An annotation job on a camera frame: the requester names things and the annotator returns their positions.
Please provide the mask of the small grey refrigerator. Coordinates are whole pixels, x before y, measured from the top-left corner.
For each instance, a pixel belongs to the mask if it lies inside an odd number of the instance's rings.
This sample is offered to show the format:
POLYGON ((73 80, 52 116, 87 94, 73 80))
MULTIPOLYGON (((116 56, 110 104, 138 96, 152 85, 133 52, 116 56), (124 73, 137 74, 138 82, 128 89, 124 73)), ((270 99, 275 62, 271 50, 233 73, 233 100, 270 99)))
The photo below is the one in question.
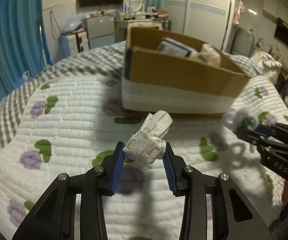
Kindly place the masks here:
POLYGON ((115 18, 113 15, 90 17, 83 20, 90 49, 115 43, 115 18))

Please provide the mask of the white cloth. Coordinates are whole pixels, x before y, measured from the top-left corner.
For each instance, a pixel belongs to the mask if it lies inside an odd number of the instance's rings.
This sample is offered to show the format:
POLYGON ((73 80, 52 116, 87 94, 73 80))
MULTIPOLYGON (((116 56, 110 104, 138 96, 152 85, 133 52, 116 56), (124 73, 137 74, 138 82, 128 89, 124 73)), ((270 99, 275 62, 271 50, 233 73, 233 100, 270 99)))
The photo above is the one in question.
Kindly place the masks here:
POLYGON ((221 54, 211 44, 204 43, 200 51, 191 53, 190 59, 208 66, 219 68, 221 66, 221 54))

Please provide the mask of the open cardboard box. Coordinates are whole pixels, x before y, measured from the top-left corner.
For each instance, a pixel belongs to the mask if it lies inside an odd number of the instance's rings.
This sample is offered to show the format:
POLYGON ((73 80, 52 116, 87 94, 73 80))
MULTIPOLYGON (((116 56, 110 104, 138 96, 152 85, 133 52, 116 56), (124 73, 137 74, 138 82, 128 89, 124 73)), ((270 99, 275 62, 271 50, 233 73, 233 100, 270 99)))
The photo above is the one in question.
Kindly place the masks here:
POLYGON ((170 31, 131 28, 122 70, 122 107, 128 115, 164 110, 176 117, 220 118, 239 96, 248 77, 221 54, 219 68, 156 50, 171 38, 200 51, 203 41, 170 31))

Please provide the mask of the white sock bundle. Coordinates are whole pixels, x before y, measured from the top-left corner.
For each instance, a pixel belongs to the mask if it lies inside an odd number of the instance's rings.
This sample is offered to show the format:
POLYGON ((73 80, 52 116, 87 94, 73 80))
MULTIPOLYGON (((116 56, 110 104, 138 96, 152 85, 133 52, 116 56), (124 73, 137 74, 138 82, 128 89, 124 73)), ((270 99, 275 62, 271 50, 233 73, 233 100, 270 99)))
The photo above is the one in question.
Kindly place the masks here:
POLYGON ((168 133, 172 122, 173 119, 166 111, 149 113, 141 128, 124 146, 126 157, 142 167, 152 168, 156 160, 164 157, 166 142, 163 138, 168 133))

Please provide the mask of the teal window curtain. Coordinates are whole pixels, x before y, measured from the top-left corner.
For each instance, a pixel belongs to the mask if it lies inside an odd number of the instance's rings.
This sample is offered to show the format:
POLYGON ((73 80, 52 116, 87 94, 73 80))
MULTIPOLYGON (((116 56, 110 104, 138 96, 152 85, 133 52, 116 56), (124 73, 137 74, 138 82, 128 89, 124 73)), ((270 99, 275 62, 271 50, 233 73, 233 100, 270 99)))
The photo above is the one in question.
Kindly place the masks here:
POLYGON ((0 101, 48 64, 42 0, 0 0, 0 101))

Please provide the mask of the white louvered wardrobe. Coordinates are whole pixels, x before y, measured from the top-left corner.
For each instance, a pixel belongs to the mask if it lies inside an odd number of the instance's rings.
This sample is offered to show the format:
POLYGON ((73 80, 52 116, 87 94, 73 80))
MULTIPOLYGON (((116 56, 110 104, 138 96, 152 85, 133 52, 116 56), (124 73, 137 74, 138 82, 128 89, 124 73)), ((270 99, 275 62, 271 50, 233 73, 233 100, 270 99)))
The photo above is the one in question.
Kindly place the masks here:
POLYGON ((197 38, 224 51, 233 25, 236 0, 163 0, 171 31, 197 38))

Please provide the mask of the white storage box stack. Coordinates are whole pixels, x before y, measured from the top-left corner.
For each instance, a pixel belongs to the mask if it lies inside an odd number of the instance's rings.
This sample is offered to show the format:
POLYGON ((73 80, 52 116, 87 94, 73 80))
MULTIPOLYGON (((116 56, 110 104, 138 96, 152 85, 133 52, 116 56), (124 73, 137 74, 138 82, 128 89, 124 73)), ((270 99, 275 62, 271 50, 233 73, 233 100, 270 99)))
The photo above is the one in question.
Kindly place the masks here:
POLYGON ((88 51, 90 48, 87 33, 83 30, 67 35, 62 40, 62 47, 66 57, 88 51))

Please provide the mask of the white dressing table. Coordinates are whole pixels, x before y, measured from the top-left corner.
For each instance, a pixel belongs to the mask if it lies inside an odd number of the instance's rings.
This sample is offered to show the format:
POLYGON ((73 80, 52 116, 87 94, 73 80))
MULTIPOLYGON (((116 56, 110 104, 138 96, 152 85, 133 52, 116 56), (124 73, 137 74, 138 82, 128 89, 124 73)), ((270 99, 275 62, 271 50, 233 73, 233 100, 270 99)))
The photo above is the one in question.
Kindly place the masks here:
POLYGON ((131 28, 157 28, 162 30, 162 21, 160 20, 116 20, 115 21, 115 42, 125 41, 128 30, 131 28))

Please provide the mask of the grey checkered blanket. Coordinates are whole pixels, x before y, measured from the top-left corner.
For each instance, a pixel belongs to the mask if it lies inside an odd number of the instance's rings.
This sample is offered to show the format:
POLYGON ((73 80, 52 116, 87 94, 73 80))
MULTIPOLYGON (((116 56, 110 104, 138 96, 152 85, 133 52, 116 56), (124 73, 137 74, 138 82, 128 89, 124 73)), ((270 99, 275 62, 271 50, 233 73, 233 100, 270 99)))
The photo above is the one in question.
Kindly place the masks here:
POLYGON ((0 150, 16 135, 25 106, 36 89, 67 76, 120 79, 125 46, 125 42, 115 43, 62 59, 4 97, 0 102, 0 150))

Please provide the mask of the white floral quilt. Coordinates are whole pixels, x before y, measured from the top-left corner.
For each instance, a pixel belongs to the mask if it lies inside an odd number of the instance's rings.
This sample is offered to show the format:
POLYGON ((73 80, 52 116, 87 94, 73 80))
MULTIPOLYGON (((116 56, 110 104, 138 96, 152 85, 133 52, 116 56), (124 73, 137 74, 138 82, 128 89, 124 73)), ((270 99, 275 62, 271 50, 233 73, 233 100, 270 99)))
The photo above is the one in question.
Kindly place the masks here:
MULTIPOLYGON (((60 173, 87 172, 140 129, 142 119, 122 116, 120 92, 119 81, 85 76, 53 81, 32 94, 16 136, 0 150, 0 232, 6 239, 60 173)), ((202 173, 229 174, 267 225, 279 217, 283 179, 220 120, 175 119, 165 139, 202 173)), ((152 169, 127 160, 119 191, 103 202, 110 239, 179 237, 184 200, 169 190, 160 160, 152 169)))

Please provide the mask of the floral tissue pack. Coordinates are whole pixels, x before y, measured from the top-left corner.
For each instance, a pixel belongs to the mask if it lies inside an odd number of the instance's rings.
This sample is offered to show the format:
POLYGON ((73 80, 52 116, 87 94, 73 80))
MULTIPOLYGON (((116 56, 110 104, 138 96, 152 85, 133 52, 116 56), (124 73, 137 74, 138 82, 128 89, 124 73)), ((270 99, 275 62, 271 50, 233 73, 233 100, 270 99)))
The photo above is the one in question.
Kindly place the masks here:
POLYGON ((177 42, 168 37, 162 39, 160 44, 157 46, 156 50, 166 54, 181 57, 190 57, 190 55, 194 51, 187 45, 182 44, 181 42, 177 42))

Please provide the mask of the white bag pile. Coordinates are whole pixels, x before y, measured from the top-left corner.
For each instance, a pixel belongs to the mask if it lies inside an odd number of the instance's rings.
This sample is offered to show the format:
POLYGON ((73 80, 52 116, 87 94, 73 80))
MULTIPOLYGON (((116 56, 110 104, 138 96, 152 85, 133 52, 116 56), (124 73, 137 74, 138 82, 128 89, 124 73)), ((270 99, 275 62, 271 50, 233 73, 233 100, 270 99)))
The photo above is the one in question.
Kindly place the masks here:
POLYGON ((279 61, 275 61, 269 53, 264 51, 258 51, 250 60, 255 64, 255 70, 260 75, 268 77, 273 84, 277 83, 282 68, 279 61))

